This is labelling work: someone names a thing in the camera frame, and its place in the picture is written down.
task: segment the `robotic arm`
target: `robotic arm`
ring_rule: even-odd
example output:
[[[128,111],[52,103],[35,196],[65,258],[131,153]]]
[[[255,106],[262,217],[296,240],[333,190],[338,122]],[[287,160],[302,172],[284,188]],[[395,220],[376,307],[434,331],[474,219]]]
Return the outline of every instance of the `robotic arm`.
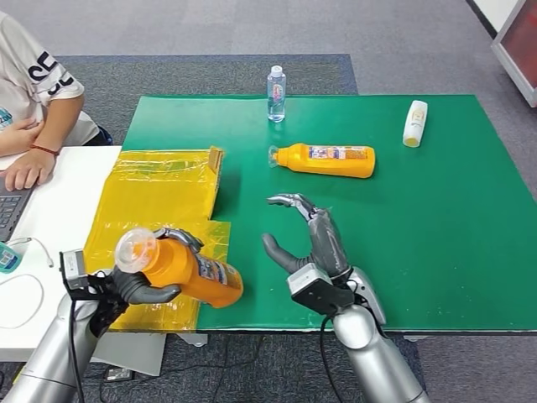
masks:
[[[347,262],[328,210],[299,194],[272,196],[268,202],[295,207],[308,223],[311,240],[308,257],[296,258],[267,233],[262,235],[263,245],[290,274],[287,282],[293,301],[332,318],[367,402],[431,403],[395,344],[382,331],[385,316],[380,302],[365,273]]]
[[[81,250],[60,261],[68,294],[5,403],[70,402],[80,386],[75,374],[84,374],[99,338],[129,304],[166,303],[180,293],[178,285],[155,288],[141,273],[118,268],[87,275]]]

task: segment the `white t-shirt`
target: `white t-shirt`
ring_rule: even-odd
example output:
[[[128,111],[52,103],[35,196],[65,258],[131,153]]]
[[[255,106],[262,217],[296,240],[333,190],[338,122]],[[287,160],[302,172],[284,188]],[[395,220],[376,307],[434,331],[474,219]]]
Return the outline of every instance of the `white t-shirt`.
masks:
[[[0,136],[13,122],[46,117],[54,99],[78,97],[84,87],[11,16],[0,11]],[[99,128],[81,112],[63,145],[82,145]]]

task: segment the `wrist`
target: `wrist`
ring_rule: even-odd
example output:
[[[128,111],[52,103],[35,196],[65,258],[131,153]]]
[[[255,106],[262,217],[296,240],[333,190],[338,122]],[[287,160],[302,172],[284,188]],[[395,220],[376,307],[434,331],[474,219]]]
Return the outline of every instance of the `wrist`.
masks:
[[[62,146],[61,141],[58,141],[56,139],[46,139],[46,138],[42,138],[41,136],[38,137],[37,139],[35,139],[31,145],[32,146],[35,146],[35,147],[39,147],[39,148],[44,148],[44,149],[50,149],[54,152],[58,152]]]
[[[42,147],[41,145],[37,145],[37,144],[30,145],[29,150],[33,151],[33,152],[37,152],[37,153],[44,153],[44,154],[52,155],[54,158],[60,155],[60,150],[48,149],[47,147]]]

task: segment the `orange bottle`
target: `orange bottle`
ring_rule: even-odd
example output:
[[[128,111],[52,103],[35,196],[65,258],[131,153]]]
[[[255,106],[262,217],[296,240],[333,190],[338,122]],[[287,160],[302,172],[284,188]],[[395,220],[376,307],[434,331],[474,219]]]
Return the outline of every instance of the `orange bottle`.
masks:
[[[369,178],[375,168],[375,150],[354,145],[293,144],[269,149],[270,166],[286,166],[296,172]]]
[[[175,239],[157,239],[147,228],[121,237],[115,262],[126,273],[141,271],[155,287],[179,284],[182,293],[214,308],[229,306],[243,294],[243,281],[232,266],[195,254]]]

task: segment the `small device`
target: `small device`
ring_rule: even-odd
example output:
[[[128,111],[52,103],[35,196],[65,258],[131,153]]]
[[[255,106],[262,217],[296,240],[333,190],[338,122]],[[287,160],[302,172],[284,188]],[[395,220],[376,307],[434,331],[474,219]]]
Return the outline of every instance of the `small device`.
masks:
[[[293,301],[321,315],[333,315],[338,308],[351,306],[354,294],[350,289],[334,286],[324,270],[314,263],[290,275],[287,284]]]
[[[8,275],[13,273],[22,260],[22,256],[10,248],[9,246],[0,242],[0,273]]]
[[[85,273],[84,252],[81,249],[63,252],[62,263],[69,290],[84,288],[89,284],[87,275]]]
[[[111,368],[106,371],[105,382],[121,382],[134,379],[134,373],[126,368]]]

